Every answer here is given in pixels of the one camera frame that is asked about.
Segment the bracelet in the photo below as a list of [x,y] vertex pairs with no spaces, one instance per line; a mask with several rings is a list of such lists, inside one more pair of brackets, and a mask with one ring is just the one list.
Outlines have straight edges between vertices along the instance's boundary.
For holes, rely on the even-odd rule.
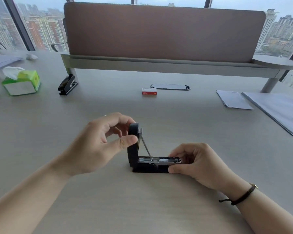
[[232,200],[230,200],[230,199],[224,199],[224,200],[218,200],[218,202],[219,203],[222,203],[223,201],[230,201],[231,202],[231,205],[237,205],[237,204],[239,204],[239,203],[241,203],[242,201],[244,201],[244,200],[246,200],[247,199],[247,197],[249,197],[250,196],[250,194],[257,188],[258,189],[258,187],[255,185],[255,184],[253,184],[253,183],[250,183],[251,185],[252,185],[252,187],[243,195],[243,196],[241,196],[240,198],[238,198],[236,201],[232,201]]

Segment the person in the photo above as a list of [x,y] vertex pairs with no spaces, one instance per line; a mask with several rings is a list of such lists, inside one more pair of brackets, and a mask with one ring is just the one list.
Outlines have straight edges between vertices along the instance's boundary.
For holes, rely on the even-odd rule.
[[[105,166],[115,154],[137,142],[136,136],[128,135],[129,124],[134,122],[120,113],[91,121],[61,155],[0,198],[0,234],[32,233],[71,177]],[[119,139],[107,143],[112,134]],[[170,166],[170,173],[189,175],[233,201],[251,187],[205,143],[181,144],[169,156],[182,161]],[[256,234],[293,234],[293,216],[258,189],[237,207]]]

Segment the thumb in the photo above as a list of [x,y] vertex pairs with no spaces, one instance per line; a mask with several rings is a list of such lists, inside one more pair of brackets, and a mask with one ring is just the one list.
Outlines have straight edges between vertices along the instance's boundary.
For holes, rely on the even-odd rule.
[[191,164],[176,164],[176,165],[171,165],[168,168],[169,173],[180,173],[180,174],[185,174],[189,175],[191,173]]
[[114,156],[119,153],[121,150],[126,149],[127,147],[137,143],[138,138],[135,135],[126,135],[113,142],[106,144],[105,152],[108,155]]

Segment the stack of paper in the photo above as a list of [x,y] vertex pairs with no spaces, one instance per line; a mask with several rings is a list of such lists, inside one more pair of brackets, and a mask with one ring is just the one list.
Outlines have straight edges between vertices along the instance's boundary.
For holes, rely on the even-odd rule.
[[239,92],[216,90],[216,93],[227,108],[253,109]]
[[0,54],[0,68],[22,59],[23,58],[18,56],[9,56],[9,55]]
[[293,99],[286,94],[242,94],[293,135]]

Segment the closed stapler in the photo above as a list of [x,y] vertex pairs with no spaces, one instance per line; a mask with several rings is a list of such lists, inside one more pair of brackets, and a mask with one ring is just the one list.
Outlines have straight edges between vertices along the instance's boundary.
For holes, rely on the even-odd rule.
[[[142,137],[142,128],[139,128],[139,123],[131,123],[129,125],[128,134],[138,137],[138,142],[127,148],[129,165],[133,168],[134,173],[168,173],[170,165],[181,163],[179,157],[151,156]],[[141,140],[148,152],[148,157],[141,157],[138,155]]]
[[60,95],[69,94],[77,85],[76,77],[73,74],[69,74],[58,87]]

